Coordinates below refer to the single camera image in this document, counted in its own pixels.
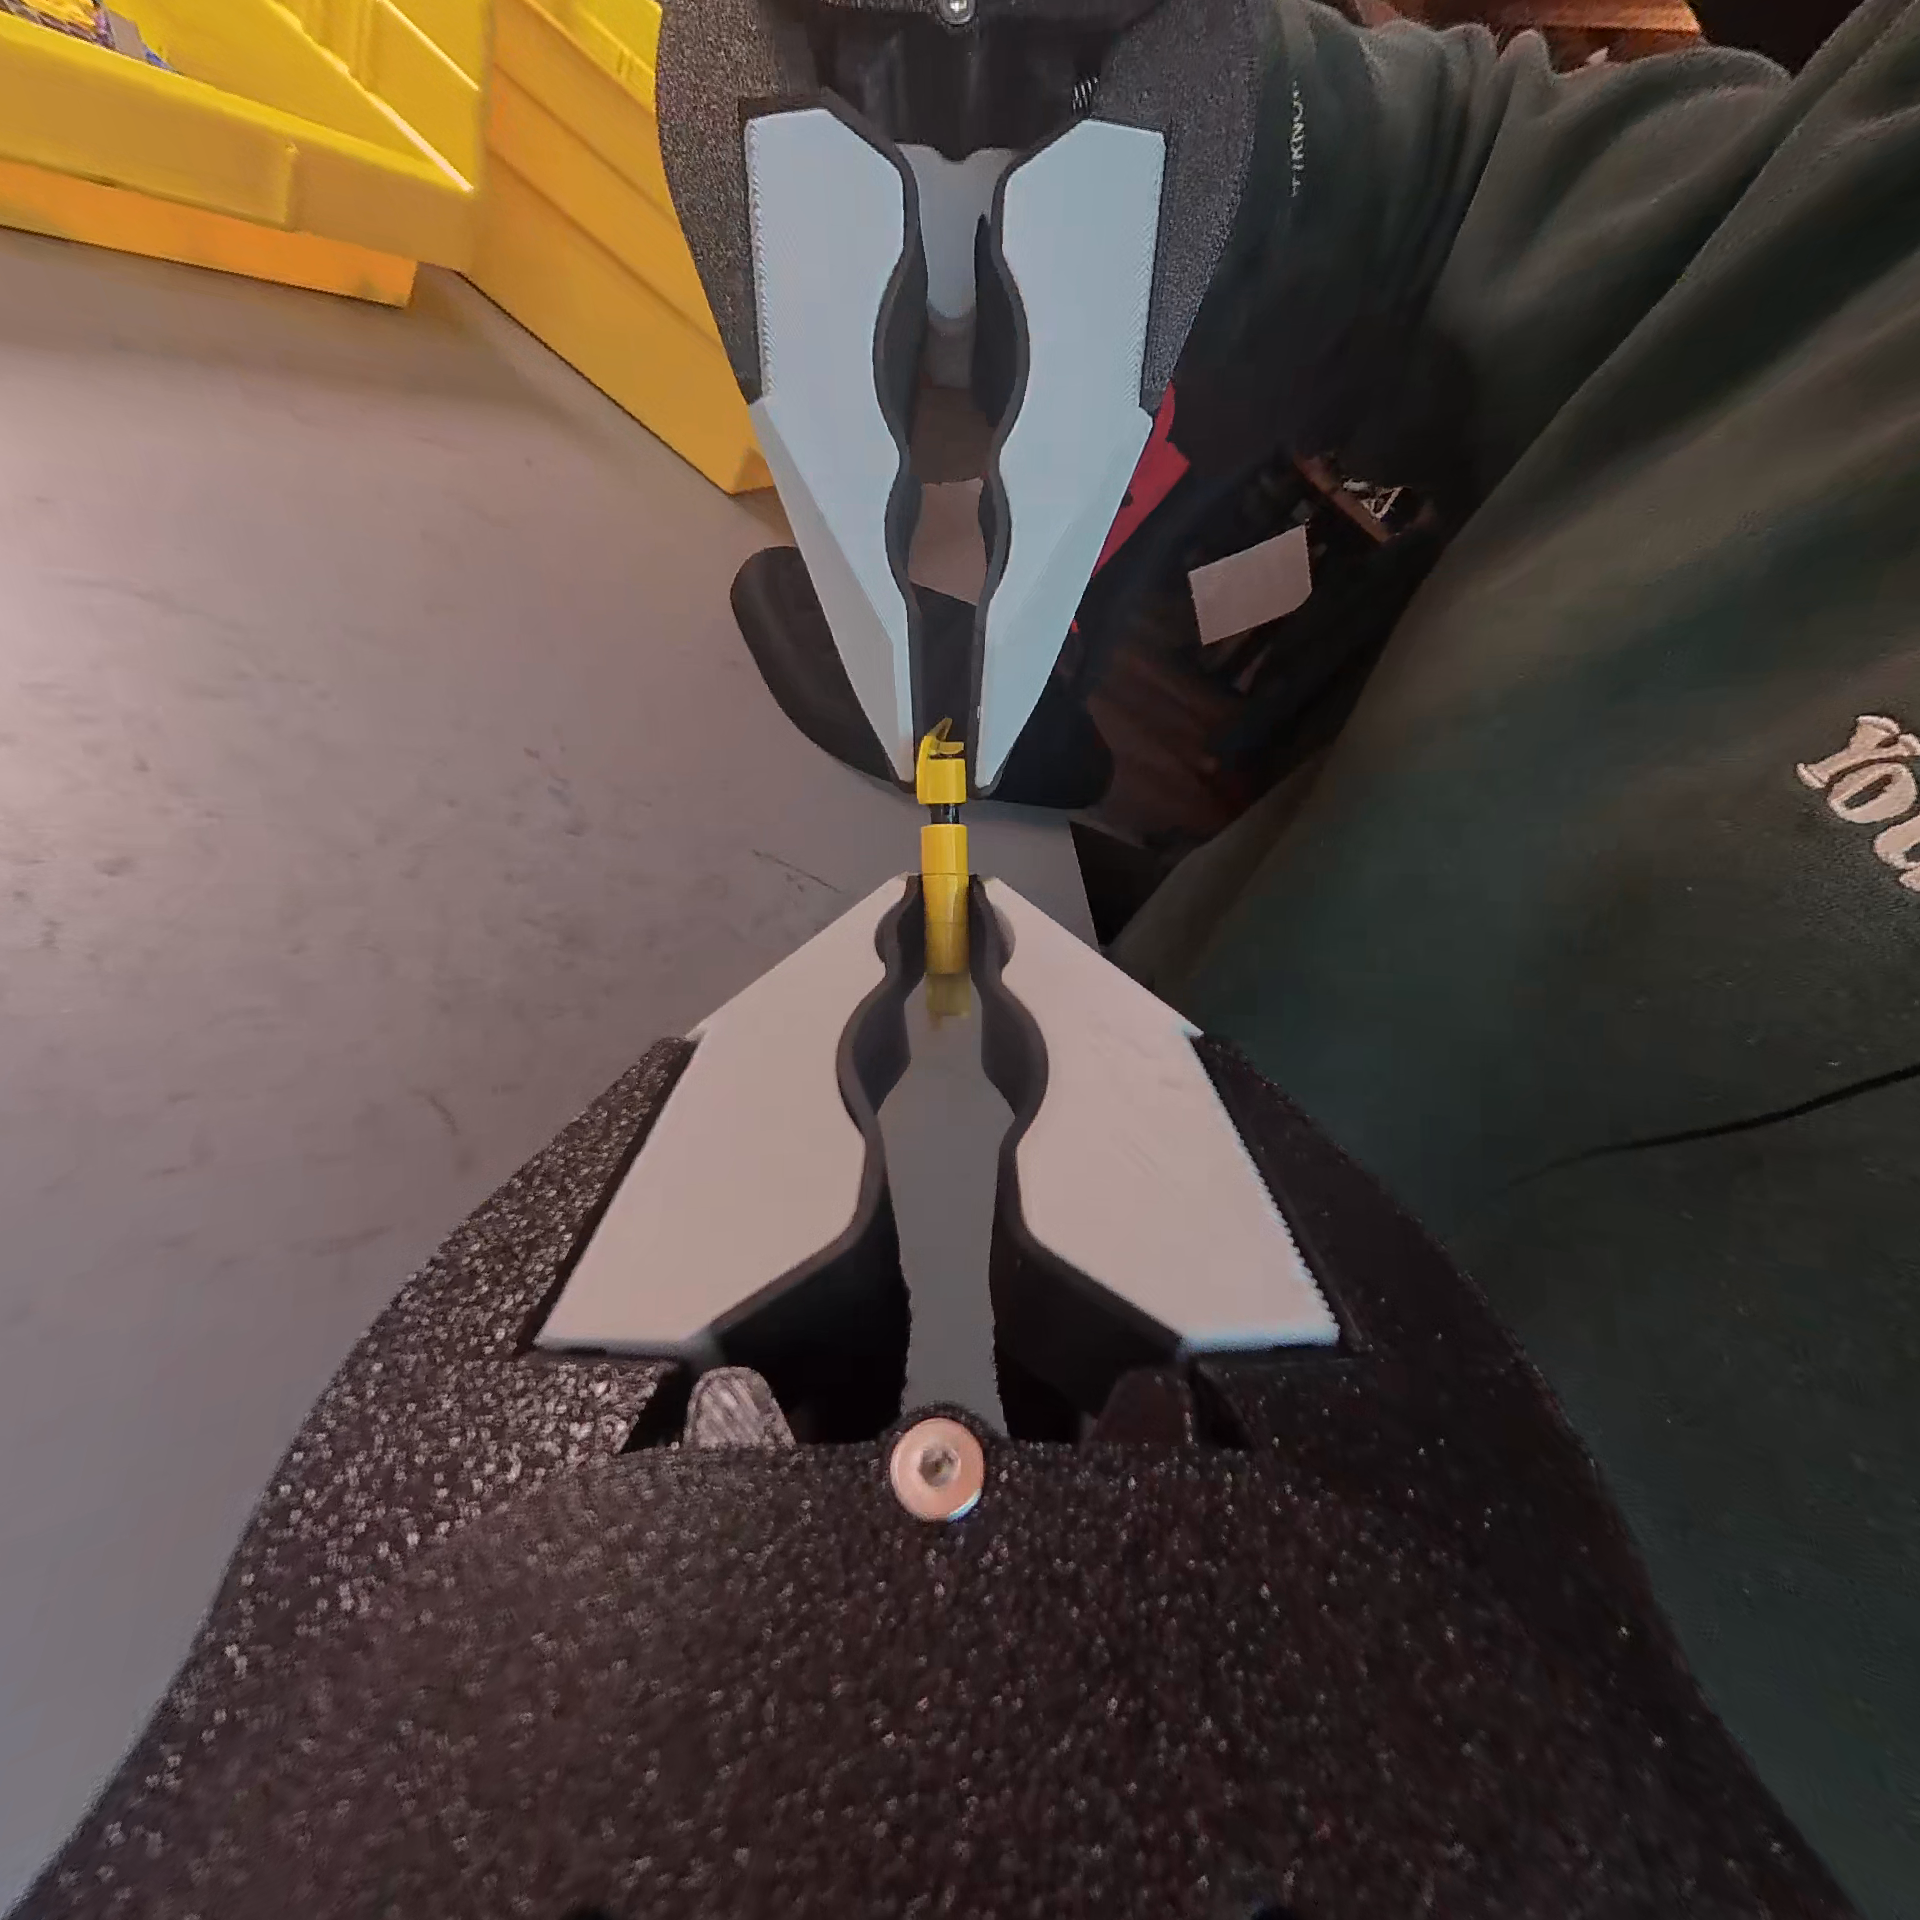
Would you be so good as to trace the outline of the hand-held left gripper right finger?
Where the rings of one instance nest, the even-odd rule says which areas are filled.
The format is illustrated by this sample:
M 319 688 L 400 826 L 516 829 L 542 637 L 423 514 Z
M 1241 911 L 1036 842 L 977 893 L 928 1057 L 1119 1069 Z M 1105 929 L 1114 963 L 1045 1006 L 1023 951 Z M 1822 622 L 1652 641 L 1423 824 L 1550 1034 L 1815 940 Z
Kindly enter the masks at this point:
M 1009 1106 L 989 1252 L 1005 1357 L 1340 1347 L 1191 1023 L 998 879 L 973 887 L 973 988 Z

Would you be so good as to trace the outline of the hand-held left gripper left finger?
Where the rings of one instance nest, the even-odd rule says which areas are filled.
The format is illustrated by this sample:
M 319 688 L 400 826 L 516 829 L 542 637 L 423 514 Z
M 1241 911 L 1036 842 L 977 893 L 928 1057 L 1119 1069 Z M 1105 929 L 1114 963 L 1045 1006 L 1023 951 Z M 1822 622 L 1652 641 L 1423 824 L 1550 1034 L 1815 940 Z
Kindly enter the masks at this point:
M 905 1357 L 878 1115 L 919 981 L 921 884 L 887 879 L 694 1028 L 537 1347 L 682 1365 Z

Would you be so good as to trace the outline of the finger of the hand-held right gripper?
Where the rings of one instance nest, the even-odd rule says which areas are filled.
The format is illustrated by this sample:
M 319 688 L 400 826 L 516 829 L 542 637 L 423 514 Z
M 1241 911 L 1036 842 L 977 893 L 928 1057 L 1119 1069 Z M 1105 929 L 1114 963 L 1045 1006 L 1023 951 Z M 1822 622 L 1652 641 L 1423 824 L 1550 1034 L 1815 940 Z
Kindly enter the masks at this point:
M 993 794 L 1076 624 L 1149 438 L 1142 356 L 1166 141 L 1082 121 L 1023 157 L 989 218 L 1016 332 L 986 468 L 973 791 Z
M 752 117 L 745 166 L 759 440 L 878 747 L 916 750 L 908 603 L 887 547 L 905 456 L 875 361 L 905 257 L 901 171 L 829 109 Z

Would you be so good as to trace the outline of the yellow lego subassembly blue pins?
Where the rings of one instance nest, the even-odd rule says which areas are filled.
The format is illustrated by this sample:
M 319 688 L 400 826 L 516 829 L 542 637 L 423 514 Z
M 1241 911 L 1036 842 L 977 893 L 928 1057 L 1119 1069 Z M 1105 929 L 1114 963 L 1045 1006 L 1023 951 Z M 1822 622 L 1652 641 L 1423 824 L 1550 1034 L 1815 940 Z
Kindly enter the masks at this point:
M 921 829 L 924 1004 L 934 1023 L 963 1019 L 973 1006 L 973 871 L 968 826 L 931 820 Z

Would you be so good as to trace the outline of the yellow storage bin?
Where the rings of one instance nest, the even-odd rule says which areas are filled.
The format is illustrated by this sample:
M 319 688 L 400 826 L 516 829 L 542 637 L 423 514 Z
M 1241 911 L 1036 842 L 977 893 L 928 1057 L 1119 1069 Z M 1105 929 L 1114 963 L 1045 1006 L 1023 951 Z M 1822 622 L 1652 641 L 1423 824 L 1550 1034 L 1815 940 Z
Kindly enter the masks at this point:
M 2 225 L 405 307 L 465 268 L 492 4 L 2 4 Z
M 469 283 L 722 493 L 770 486 L 662 178 L 660 4 L 498 4 Z

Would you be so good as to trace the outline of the person's right forearm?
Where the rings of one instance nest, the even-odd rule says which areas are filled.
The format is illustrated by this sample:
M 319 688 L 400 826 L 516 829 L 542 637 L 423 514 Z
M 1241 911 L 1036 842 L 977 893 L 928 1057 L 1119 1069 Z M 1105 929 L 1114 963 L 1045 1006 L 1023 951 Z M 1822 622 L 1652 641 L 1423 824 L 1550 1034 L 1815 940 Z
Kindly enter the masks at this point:
M 1543 36 L 1275 4 L 1212 297 L 1239 425 L 1472 514 L 1663 304 L 1783 141 L 1790 74 L 1695 46 L 1559 71 Z

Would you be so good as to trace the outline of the red fabric bag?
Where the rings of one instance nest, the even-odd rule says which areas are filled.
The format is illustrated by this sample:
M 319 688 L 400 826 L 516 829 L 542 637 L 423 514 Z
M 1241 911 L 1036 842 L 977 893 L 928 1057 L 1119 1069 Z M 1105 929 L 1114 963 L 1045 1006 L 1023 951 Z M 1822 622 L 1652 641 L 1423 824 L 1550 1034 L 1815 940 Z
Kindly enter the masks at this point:
M 1177 402 L 1178 393 L 1170 381 L 1152 412 L 1149 438 L 1140 447 L 1140 462 L 1126 480 L 1090 577 L 1101 577 L 1101 572 L 1117 563 L 1117 555 L 1142 531 L 1142 526 L 1166 506 L 1170 493 L 1177 493 L 1190 475 L 1190 455 L 1181 444 L 1177 444 Z

